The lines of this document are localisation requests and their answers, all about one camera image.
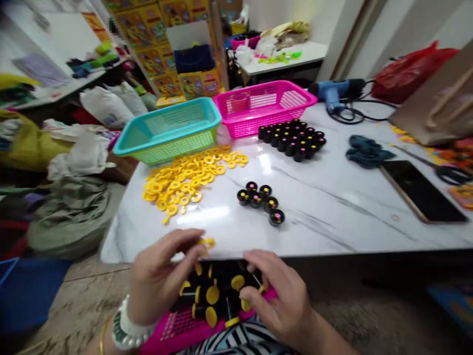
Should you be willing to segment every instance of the hand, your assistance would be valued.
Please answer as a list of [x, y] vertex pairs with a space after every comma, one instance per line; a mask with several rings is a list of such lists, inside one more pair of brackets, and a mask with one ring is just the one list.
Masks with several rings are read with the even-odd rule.
[[250, 265], [263, 273], [263, 284], [274, 287], [278, 298], [266, 301], [254, 287], [244, 287], [240, 298], [255, 310], [276, 338], [302, 354], [315, 354], [321, 349], [318, 315], [310, 305], [304, 281], [293, 268], [276, 254], [252, 250], [243, 254]]
[[[201, 229], [175, 229], [136, 256], [127, 307], [133, 323], [156, 323], [174, 304], [198, 257], [206, 253], [198, 244], [202, 234]], [[185, 258], [172, 263], [171, 258], [180, 251]]]

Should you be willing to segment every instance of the smartphone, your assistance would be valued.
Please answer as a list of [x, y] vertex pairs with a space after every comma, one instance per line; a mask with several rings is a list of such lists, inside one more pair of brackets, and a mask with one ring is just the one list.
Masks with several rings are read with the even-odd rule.
[[413, 164], [385, 161], [381, 171], [425, 223], [463, 223], [466, 218]]

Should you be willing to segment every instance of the teal plastic basket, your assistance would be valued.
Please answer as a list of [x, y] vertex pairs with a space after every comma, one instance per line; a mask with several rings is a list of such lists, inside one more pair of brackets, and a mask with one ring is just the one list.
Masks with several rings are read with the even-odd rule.
[[113, 152], [158, 164], [217, 143], [222, 116], [211, 98], [198, 98], [132, 119]]

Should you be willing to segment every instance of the white beaded bracelet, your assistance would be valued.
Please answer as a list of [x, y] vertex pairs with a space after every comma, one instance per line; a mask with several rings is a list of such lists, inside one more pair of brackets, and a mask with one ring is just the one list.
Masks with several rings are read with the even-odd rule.
[[122, 351], [139, 348], [153, 334], [158, 322], [142, 326], [134, 324], [127, 313], [128, 299], [123, 300], [113, 320], [112, 339], [115, 346]]

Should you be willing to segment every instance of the gold bangle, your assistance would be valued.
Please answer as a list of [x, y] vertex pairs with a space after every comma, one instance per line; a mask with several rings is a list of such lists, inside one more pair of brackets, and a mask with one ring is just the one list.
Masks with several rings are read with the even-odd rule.
[[105, 350], [103, 343], [105, 341], [105, 334], [107, 333], [108, 324], [110, 320], [113, 318], [114, 315], [110, 316], [107, 321], [102, 325], [102, 331], [100, 332], [100, 339], [99, 339], [99, 353], [100, 355], [105, 355]]

